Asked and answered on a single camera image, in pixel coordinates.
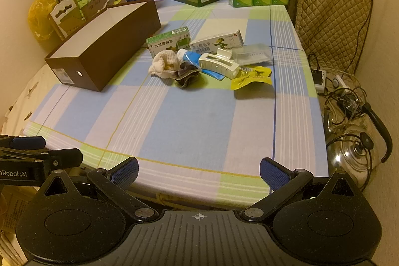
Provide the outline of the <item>yellow sachet packet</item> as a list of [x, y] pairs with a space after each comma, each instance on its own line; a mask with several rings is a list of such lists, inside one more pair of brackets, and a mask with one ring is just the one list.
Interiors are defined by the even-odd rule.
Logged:
[[231, 90], [238, 90], [251, 83], [263, 83], [271, 85], [272, 69], [263, 66], [240, 67], [238, 74], [231, 80]]

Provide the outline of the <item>cream white sock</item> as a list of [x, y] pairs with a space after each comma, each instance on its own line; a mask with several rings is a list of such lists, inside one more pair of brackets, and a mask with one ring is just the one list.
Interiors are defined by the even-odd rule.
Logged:
[[177, 54], [172, 50], [161, 51], [154, 57], [148, 73], [162, 79], [170, 78], [180, 67]]

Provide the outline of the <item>clear plastic case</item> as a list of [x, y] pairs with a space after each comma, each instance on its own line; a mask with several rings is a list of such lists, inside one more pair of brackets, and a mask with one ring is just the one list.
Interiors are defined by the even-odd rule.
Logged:
[[271, 47], [262, 43], [233, 48], [231, 53], [233, 60], [240, 66], [272, 61]]

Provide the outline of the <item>white hair claw clip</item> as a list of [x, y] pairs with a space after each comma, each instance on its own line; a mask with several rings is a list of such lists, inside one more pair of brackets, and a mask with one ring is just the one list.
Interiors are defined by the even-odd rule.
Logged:
[[199, 66], [234, 79], [239, 72], [239, 64], [233, 60], [233, 54], [229, 50], [218, 49], [216, 54], [203, 53], [199, 57]]

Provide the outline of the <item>blue cream tube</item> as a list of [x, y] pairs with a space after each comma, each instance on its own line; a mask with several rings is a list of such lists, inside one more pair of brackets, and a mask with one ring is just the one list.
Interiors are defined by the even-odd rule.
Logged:
[[[179, 59], [180, 62], [186, 61], [191, 63], [192, 65], [196, 66], [197, 68], [200, 68], [200, 54], [193, 52], [193, 51], [189, 51], [186, 49], [180, 49], [177, 51], [177, 57]], [[200, 68], [200, 70], [206, 74], [209, 75], [217, 80], [223, 80], [224, 79], [224, 75], [220, 74], [218, 72], [213, 72], [211, 70], [207, 70], [207, 69], [202, 69]]]

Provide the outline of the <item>white ointment box with parrot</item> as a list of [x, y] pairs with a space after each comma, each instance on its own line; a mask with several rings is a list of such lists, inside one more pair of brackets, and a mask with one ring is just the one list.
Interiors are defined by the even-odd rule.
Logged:
[[190, 50], [198, 54], [215, 54], [219, 49], [232, 49], [242, 46], [243, 38], [240, 30], [207, 36], [201, 40], [194, 40], [189, 44]]

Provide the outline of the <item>green medicine box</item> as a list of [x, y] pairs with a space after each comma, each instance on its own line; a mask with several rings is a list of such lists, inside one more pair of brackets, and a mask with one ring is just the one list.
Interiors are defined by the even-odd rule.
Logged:
[[146, 40], [152, 58], [162, 51], [171, 50], [176, 53], [179, 49], [189, 48], [190, 42], [191, 36], [186, 26], [152, 36]]

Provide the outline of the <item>dark purple scrunchie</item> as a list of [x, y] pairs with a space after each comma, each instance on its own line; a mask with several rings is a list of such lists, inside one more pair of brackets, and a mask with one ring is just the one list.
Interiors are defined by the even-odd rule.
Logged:
[[180, 68], [173, 73], [171, 78], [177, 83], [177, 86], [184, 89], [189, 84], [195, 82], [200, 75], [200, 68], [189, 62], [182, 62]]

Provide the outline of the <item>cream embroidered bed cover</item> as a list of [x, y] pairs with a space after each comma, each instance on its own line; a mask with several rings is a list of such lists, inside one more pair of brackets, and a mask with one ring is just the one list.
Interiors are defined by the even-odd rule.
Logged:
[[5, 121], [1, 125], [1, 134], [22, 136], [23, 130], [33, 113], [39, 107], [48, 92], [60, 81], [51, 68], [45, 64], [28, 82], [13, 105], [6, 111]]

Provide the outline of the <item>stainless steel kettle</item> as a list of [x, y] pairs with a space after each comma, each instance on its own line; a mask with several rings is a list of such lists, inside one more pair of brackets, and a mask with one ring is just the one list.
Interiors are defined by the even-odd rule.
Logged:
[[370, 104], [362, 106], [365, 113], [386, 143], [382, 158], [373, 157], [375, 143], [366, 129], [351, 122], [334, 126], [331, 109], [324, 108], [323, 129], [325, 132], [329, 173], [347, 172], [355, 184], [364, 190], [370, 182], [372, 172], [378, 163], [385, 163], [393, 149], [392, 137], [385, 124], [372, 110]]

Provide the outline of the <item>small black fan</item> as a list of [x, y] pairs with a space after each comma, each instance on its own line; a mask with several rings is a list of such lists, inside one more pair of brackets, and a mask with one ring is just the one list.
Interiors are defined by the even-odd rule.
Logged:
[[360, 100], [353, 94], [344, 94], [337, 101], [338, 107], [349, 117], [360, 115], [362, 113], [362, 104]]

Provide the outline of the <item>checkered bed sheet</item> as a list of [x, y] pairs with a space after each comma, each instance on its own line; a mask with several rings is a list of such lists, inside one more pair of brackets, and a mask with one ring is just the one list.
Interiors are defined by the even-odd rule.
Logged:
[[320, 107], [306, 54], [282, 5], [233, 8], [157, 2], [163, 30], [188, 27], [205, 38], [239, 30], [245, 44], [269, 45], [270, 84], [232, 90], [201, 74], [182, 89], [148, 74], [138, 51], [101, 92], [56, 84], [31, 115], [27, 136], [50, 149], [76, 147], [84, 165], [109, 169], [139, 161], [132, 189], [173, 205], [247, 207], [268, 194], [260, 162], [328, 174]]

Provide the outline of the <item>brown cardboard storage box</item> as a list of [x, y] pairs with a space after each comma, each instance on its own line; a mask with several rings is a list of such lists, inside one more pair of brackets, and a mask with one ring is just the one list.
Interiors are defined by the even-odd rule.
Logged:
[[45, 61], [62, 84], [100, 92], [160, 28], [154, 0], [113, 5], [69, 36]]

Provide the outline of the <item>white power strip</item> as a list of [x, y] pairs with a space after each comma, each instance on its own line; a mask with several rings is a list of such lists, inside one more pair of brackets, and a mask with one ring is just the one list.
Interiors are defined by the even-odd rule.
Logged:
[[346, 83], [342, 80], [339, 75], [336, 75], [333, 79], [327, 77], [327, 73], [324, 70], [311, 70], [314, 87], [317, 93], [324, 93], [326, 90], [326, 82], [331, 81], [334, 89], [345, 89]]

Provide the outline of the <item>yellow plastic bag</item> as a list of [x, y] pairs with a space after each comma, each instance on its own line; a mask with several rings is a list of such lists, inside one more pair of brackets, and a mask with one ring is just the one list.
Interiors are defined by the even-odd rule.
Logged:
[[58, 0], [34, 0], [28, 11], [28, 26], [34, 38], [38, 41], [50, 39], [54, 29], [48, 15], [58, 4]]

